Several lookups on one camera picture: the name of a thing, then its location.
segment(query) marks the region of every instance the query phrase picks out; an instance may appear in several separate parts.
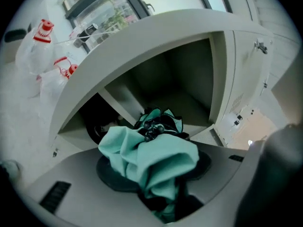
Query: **teal cloth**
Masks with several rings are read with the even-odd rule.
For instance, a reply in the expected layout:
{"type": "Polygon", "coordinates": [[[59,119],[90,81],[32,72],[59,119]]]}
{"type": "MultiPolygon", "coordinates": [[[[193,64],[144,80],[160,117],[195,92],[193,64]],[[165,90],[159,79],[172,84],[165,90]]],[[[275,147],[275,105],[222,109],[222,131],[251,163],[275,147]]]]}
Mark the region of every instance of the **teal cloth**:
{"type": "MultiPolygon", "coordinates": [[[[144,123],[155,115],[143,115],[140,121],[144,123]]],[[[199,160],[197,146],[170,134],[144,142],[138,131],[111,127],[98,148],[114,170],[139,184],[146,198],[160,196],[174,201],[178,192],[175,178],[195,168],[199,160]]]]}

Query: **white cabinet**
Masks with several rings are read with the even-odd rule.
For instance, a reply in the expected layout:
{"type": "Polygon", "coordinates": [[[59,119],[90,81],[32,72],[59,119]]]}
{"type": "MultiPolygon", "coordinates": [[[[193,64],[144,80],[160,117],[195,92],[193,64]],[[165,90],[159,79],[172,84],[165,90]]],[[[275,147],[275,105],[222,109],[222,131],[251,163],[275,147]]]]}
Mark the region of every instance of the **white cabinet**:
{"type": "Polygon", "coordinates": [[[74,129],[71,139],[68,125],[96,93],[132,125],[145,107],[158,106],[182,116],[191,136],[213,123],[220,126],[226,114],[237,113],[260,94],[272,38],[258,24],[209,9],[142,19],[96,47],[75,71],[53,114],[50,144],[59,133],[86,149],[89,136],[74,129]],[[264,39],[267,55],[254,49],[257,38],[264,39]]]}

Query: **laundry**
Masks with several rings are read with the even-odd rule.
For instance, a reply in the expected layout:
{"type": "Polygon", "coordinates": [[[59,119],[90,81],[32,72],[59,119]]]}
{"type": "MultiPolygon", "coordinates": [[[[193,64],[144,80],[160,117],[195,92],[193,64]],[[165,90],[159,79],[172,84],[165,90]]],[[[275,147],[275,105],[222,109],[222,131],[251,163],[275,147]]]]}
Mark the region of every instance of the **laundry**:
{"type": "Polygon", "coordinates": [[[170,110],[151,110],[134,128],[111,127],[99,150],[115,171],[139,184],[145,198],[173,202],[178,196],[176,178],[196,167],[197,146],[183,139],[187,134],[182,133],[182,120],[170,110]]]}

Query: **white floor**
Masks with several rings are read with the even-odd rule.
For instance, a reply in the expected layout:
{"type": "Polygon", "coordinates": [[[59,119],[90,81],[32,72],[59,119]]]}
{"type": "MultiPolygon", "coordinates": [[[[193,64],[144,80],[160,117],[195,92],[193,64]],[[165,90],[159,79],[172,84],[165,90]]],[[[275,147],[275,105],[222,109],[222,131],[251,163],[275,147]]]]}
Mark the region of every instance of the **white floor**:
{"type": "Polygon", "coordinates": [[[23,98],[20,95],[16,72],[14,63],[0,66],[0,159],[19,163],[21,178],[16,186],[24,190],[78,150],[69,148],[53,157],[56,145],[46,145],[45,132],[40,126],[39,96],[23,98]]]}

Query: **tiled floor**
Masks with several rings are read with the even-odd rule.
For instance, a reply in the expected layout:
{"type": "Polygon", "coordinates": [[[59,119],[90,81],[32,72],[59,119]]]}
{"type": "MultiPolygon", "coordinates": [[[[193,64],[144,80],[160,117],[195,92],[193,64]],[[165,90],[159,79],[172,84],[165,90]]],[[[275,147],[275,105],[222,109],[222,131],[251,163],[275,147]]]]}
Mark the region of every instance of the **tiled floor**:
{"type": "Polygon", "coordinates": [[[67,156],[78,152],[59,152],[46,145],[39,121],[39,96],[23,98],[16,80],[14,63],[0,66],[0,157],[16,160],[21,168],[20,190],[47,172],[67,156]]]}

